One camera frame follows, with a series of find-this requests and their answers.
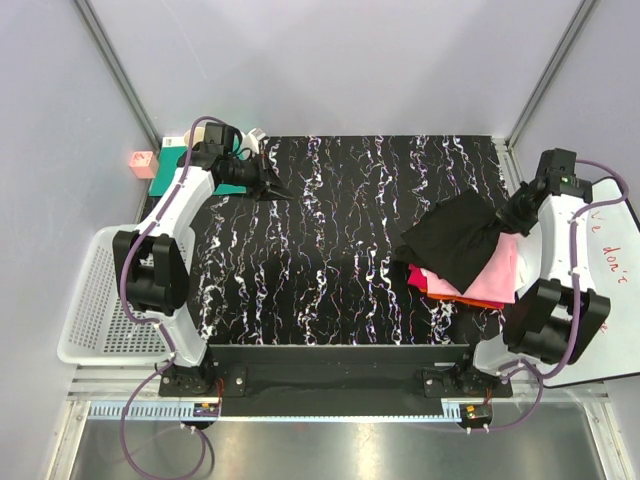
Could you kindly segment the black printed t-shirt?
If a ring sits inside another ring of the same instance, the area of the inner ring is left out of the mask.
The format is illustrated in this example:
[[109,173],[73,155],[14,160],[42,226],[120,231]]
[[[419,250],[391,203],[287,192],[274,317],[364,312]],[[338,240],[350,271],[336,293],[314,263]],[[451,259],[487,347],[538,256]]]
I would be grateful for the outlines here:
[[482,273],[515,272],[517,236],[505,231],[476,191],[438,202],[401,234],[395,259],[425,269],[465,294]]

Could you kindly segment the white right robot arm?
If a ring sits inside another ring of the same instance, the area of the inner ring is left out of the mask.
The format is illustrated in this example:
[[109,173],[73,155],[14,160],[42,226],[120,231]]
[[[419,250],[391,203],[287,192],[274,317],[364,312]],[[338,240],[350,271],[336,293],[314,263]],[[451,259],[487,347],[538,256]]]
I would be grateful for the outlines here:
[[597,203],[592,183],[576,176],[577,163],[574,152],[544,151],[534,179],[497,212],[508,233],[528,240],[540,232],[524,249],[533,281],[508,312],[501,336],[478,343],[472,362],[454,371],[463,395],[476,396],[490,378],[508,381],[520,369],[541,382],[556,377],[580,358],[610,313],[589,271],[586,214]]

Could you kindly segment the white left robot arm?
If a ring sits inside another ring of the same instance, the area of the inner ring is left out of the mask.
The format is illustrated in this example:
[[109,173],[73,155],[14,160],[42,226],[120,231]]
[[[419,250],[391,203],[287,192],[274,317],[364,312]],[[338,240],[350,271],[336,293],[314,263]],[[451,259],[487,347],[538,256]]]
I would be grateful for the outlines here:
[[150,325],[168,350],[169,367],[183,368],[181,384],[196,396],[215,386],[204,364],[206,343],[187,307],[189,269],[179,244],[200,208],[221,185],[242,187],[256,201],[289,200],[266,153],[267,135],[247,133],[211,116],[194,121],[173,178],[151,213],[120,229],[112,241],[117,292],[127,318]]

